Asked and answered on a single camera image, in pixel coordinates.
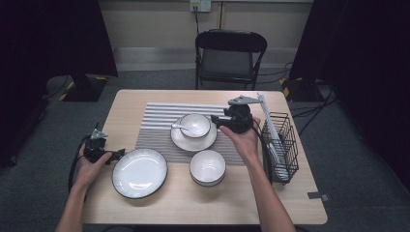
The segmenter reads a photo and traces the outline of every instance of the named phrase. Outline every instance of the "gray floor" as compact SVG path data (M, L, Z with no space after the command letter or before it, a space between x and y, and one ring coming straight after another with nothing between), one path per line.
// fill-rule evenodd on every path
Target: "gray floor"
M261 73L280 70L263 69ZM53 230L67 196L68 174L77 144L96 122L103 126L118 90L193 89L193 77L194 70L120 72L119 78L108 80L98 102L58 101L62 91L51 97L43 119L19 151L17 166L0 169L0 231ZM259 81L278 77L280 75L263 75ZM51 79L47 86L49 92L57 91L64 81L64 76ZM201 88L242 89L242 86L205 82ZM277 82L258 84L256 88L281 91ZM328 86L320 88L324 96L330 92ZM294 115L305 110L296 108L319 105L318 102L288 104L295 109ZM298 131L310 117L295 118ZM330 197L324 202L328 222L301 226L308 231L410 231L408 192L385 162L361 141L354 122L339 103L326 106L308 125L301 139L316 184L321 193ZM85 231L103 228L87 225ZM153 229L140 227L139 231Z

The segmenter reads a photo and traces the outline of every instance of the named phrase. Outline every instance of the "striped placemat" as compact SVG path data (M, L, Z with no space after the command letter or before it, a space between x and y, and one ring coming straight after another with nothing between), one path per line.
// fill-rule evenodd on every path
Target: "striped placemat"
M198 113L210 118L211 114L224 117L228 105L148 102L142 119L135 149L151 148L161 153L168 162L190 162L197 152L185 151L171 139L171 125L187 114ZM244 165L232 141L220 130L214 144L206 150L220 153L228 165Z

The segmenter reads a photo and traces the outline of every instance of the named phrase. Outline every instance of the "wrist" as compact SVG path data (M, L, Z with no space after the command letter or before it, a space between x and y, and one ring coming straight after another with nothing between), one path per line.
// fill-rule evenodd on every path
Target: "wrist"
M253 154L252 156L249 156L246 160L244 160L244 163L247 166L247 168L254 168L256 166L261 165L257 153Z
M72 191L75 191L75 192L78 192L78 193L81 193L81 192L85 193L85 192L87 192L88 188L89 188L89 186L87 186L87 185L84 185L80 182L75 182L74 185L72 186Z

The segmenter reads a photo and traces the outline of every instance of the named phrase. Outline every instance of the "wooden table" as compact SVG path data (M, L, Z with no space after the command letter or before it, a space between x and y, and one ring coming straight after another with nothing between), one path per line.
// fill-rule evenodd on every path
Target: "wooden table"
M262 92L270 111L289 113L281 92ZM121 90L109 111L102 131L108 133L107 151L134 149L147 102L227 104L244 95L257 98L257 92L242 91L163 91ZM253 116L265 119L260 104L250 104ZM300 138L300 169L289 184L273 184L295 224L323 224L327 221L321 199L309 199L317 192ZM84 223L113 224L258 224L258 214L248 171L244 166L226 168L223 181L205 188L190 177L187 163L168 163L163 186L143 199L121 196L112 185L115 163L105 166L90 188L84 206Z

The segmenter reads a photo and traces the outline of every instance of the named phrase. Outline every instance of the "white bowl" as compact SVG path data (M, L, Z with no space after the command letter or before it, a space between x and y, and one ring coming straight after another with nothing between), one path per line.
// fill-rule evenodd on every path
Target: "white bowl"
M210 187L219 184L225 170L225 159L212 150L199 152L190 160L190 175L200 186Z
M181 133L188 137L202 137L211 129L211 122L202 114L188 114L181 119L180 124L189 128L202 129L202 133L200 134L192 133L189 130L180 129Z

